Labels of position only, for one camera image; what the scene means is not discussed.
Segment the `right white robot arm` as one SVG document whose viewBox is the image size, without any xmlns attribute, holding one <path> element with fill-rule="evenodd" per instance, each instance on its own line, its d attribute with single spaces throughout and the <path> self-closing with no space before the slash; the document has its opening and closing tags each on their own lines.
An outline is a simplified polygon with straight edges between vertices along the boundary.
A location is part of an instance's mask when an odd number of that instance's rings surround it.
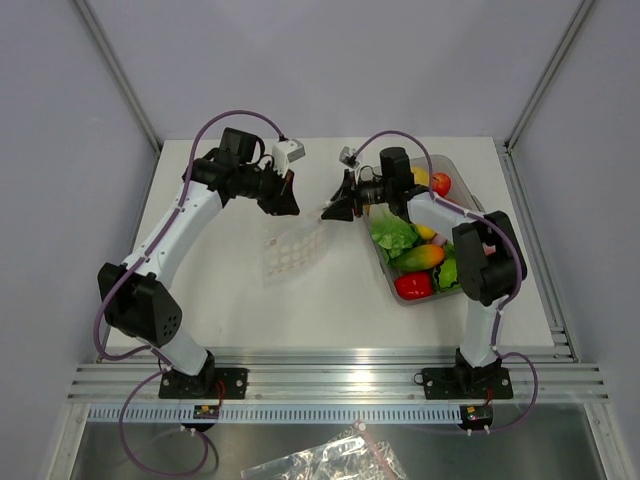
<svg viewBox="0 0 640 480">
<path fill-rule="evenodd" d="M 498 338 L 503 311 L 518 295 L 526 265 L 511 221 L 504 212 L 465 209 L 415 183 L 402 147 L 380 151 L 380 174 L 360 181 L 344 171 L 340 187 L 321 214 L 324 220 L 351 222 L 366 205 L 385 204 L 402 219 L 435 229 L 455 249 L 459 285 L 467 296 L 466 330 L 455 363 L 445 370 L 448 388 L 476 396 L 499 383 L 503 355 Z"/>
</svg>

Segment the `clear dotted zip bag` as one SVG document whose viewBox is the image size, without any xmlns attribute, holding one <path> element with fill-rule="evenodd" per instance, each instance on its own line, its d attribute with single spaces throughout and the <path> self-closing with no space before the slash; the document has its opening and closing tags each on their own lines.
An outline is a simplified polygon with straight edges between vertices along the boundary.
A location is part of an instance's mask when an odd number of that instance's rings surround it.
<svg viewBox="0 0 640 480">
<path fill-rule="evenodd" d="M 326 256 L 333 233 L 321 213 L 321 209 L 314 209 L 267 222 L 262 231 L 261 257 L 265 285 L 292 281 Z"/>
</svg>

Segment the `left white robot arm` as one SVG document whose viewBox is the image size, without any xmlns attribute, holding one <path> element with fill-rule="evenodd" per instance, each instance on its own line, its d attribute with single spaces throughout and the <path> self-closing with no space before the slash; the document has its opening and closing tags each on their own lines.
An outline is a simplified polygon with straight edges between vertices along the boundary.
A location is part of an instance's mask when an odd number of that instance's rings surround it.
<svg viewBox="0 0 640 480">
<path fill-rule="evenodd" d="M 272 216 L 299 214 L 290 165 L 304 155 L 297 139 L 281 138 L 265 153 L 258 136 L 225 129 L 217 147 L 190 158 L 177 198 L 148 237 L 121 263 L 106 263 L 98 273 L 98 318 L 155 351 L 182 374 L 181 386 L 195 398 L 214 390 L 214 361 L 182 325 L 182 309 L 170 293 L 174 277 L 230 200 L 251 199 Z"/>
</svg>

